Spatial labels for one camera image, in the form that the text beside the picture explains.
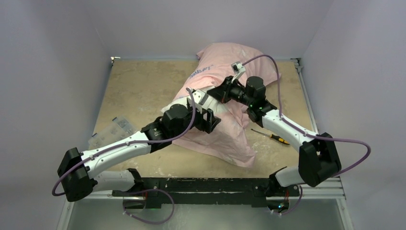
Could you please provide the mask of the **white pillow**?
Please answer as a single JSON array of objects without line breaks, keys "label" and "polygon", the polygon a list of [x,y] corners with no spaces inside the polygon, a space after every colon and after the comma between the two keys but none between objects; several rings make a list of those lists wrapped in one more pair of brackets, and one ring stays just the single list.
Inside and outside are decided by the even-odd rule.
[{"label": "white pillow", "polygon": [[[187,107],[187,99],[190,95],[182,96],[179,99],[175,99],[173,102],[168,104],[167,106],[161,109],[161,112],[164,113],[165,111],[169,110],[173,105],[180,104]],[[209,96],[209,108],[214,111],[214,115],[218,117],[219,114],[223,114],[228,111],[227,107],[224,104],[221,104],[213,97]]]}]

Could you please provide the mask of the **pink pillow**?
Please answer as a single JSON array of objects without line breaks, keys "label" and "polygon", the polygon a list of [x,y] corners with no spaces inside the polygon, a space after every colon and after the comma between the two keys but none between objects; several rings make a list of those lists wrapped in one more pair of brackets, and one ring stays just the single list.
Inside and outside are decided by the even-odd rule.
[{"label": "pink pillow", "polygon": [[[220,85],[225,77],[234,74],[231,64],[242,63],[263,53],[255,48],[236,43],[212,43],[197,53],[199,60],[196,70],[186,79],[175,99],[189,95],[187,88],[206,92]],[[219,114],[221,122],[212,133],[207,134],[196,128],[191,129],[173,144],[225,160],[239,167],[252,167],[256,156],[250,147],[245,128],[250,119],[247,106],[236,101],[224,104],[228,111]]]}]

